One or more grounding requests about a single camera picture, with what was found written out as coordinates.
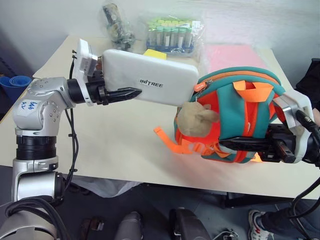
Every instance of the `white table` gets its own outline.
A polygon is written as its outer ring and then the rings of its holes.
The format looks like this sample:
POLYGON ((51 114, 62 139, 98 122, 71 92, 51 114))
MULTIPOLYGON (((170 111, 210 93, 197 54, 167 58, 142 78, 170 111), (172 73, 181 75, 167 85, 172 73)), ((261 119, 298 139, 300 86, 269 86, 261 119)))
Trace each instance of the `white table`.
MULTIPOLYGON (((105 38, 83 39, 94 46, 98 54, 110 47, 105 38)), ((77 42, 77 37, 67 37, 34 77, 67 78, 72 60, 71 51, 76 49, 77 42)), ((258 52, 280 78, 282 85, 287 90, 292 88, 273 52, 270 49, 259 49, 258 52)), ((171 60, 197 65, 192 59, 171 60)), ((172 153, 153 129, 161 126, 171 139, 174 139, 175 114, 176 107, 134 99, 107 106, 77 105, 74 117, 80 149, 76 174, 288 198, 304 191, 319 176, 316 167, 304 162, 228 164, 206 160, 196 154, 172 153)), ((17 147, 14 129, 12 113, 9 112, 0 124, 1 165, 12 166, 17 147)), ((71 165, 72 143, 68 137, 70 131, 67 119, 63 115, 56 144, 59 156, 58 171, 62 173, 67 173, 71 165)), ((319 195, 320 189, 317 189, 307 198, 317 199, 319 195)))

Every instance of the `stuffed toy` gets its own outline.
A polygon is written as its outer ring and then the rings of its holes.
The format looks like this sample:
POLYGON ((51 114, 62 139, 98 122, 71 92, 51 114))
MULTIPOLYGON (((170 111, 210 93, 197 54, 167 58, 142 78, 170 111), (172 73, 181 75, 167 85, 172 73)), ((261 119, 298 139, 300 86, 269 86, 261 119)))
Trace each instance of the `stuffed toy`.
POLYGON ((210 104, 202 106, 199 102, 185 102, 177 118, 180 132, 189 137, 205 137, 210 133, 212 123, 219 121, 219 114, 210 110, 210 104))

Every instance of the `shoe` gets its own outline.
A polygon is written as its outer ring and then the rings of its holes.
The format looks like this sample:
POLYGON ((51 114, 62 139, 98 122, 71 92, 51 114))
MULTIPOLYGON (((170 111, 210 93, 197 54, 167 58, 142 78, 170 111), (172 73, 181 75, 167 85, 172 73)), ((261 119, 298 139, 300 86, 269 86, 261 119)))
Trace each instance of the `shoe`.
POLYGON ((267 240, 269 235, 272 236, 272 239, 274 240, 274 234, 263 230, 258 224, 257 224, 257 217, 261 217, 265 212, 258 211, 258 210, 251 210, 249 212, 249 225, 250 229, 248 232, 248 239, 249 240, 267 240))

